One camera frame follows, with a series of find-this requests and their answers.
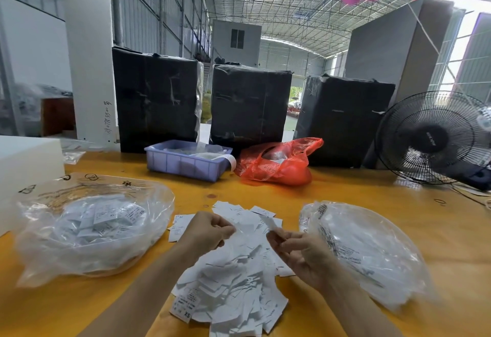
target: plastic crate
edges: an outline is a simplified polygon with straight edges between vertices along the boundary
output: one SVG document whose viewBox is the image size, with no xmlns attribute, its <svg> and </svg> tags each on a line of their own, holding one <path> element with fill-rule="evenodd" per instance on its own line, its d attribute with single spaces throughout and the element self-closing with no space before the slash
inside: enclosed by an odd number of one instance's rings
<svg viewBox="0 0 491 337">
<path fill-rule="evenodd" d="M 196 147 L 196 144 L 184 140 L 168 140 L 146 147 L 147 167 L 152 171 L 216 182 L 230 165 L 227 159 L 207 160 L 169 150 L 192 148 Z M 224 147 L 224 149 L 226 149 L 227 154 L 232 153 L 232 148 Z"/>
</svg>

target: hand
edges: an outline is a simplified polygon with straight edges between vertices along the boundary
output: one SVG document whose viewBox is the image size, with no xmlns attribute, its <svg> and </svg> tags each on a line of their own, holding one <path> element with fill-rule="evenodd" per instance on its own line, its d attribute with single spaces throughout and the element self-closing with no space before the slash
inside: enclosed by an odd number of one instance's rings
<svg viewBox="0 0 491 337">
<path fill-rule="evenodd" d="M 194 263 L 204 254 L 222 247 L 235 233 L 235 227 L 225 218 L 210 212 L 197 212 L 178 241 Z"/>
<path fill-rule="evenodd" d="M 276 228 L 268 232 L 267 240 L 301 280 L 321 293 L 333 276 L 345 272 L 327 243 L 317 236 Z"/>
</svg>

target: ceiling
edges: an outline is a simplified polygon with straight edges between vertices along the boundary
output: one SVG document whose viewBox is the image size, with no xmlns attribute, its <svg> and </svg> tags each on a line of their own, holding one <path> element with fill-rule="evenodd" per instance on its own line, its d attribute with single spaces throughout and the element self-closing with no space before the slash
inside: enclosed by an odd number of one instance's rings
<svg viewBox="0 0 491 337">
<path fill-rule="evenodd" d="M 346 50 L 353 29 L 409 1 L 349 6 L 340 0 L 206 0 L 211 18 L 261 25 L 263 36 L 292 42 L 324 57 Z"/>
</svg>

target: table surface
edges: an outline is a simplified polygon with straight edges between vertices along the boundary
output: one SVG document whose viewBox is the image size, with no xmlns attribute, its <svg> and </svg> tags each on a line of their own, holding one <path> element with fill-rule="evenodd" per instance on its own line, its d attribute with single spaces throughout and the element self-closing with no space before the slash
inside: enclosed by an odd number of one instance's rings
<svg viewBox="0 0 491 337">
<path fill-rule="evenodd" d="M 303 204 L 315 200 L 363 206 L 387 217 L 421 250 L 440 299 L 413 300 L 398 315 L 384 312 L 406 337 L 491 335 L 491 216 L 481 205 L 445 188 L 405 186 L 389 171 L 315 169 L 303 187 L 243 181 L 226 172 L 214 184 L 149 172 L 144 155 L 87 153 L 67 172 L 81 171 L 160 181 L 176 195 L 175 213 L 210 210 L 217 201 L 258 205 L 298 230 Z M 15 288 L 23 266 L 11 233 L 0 238 L 0 335 L 76 336 L 107 308 L 159 254 L 168 233 L 130 270 L 106 278 L 59 277 L 35 289 Z M 289 299 L 273 337 L 345 336 L 319 295 L 295 277 L 277 278 Z M 147 337 L 208 336 L 209 325 L 186 325 L 163 305 Z"/>
</svg>

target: fan guard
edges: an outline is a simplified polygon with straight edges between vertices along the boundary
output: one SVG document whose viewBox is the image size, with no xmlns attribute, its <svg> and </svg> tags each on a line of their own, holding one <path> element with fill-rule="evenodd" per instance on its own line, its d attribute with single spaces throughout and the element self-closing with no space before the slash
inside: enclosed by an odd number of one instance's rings
<svg viewBox="0 0 491 337">
<path fill-rule="evenodd" d="M 422 184 L 455 180 L 451 168 L 479 170 L 491 161 L 491 134 L 477 122 L 484 104 L 458 92 L 429 91 L 392 106 L 382 118 L 375 152 L 402 178 Z"/>
</svg>

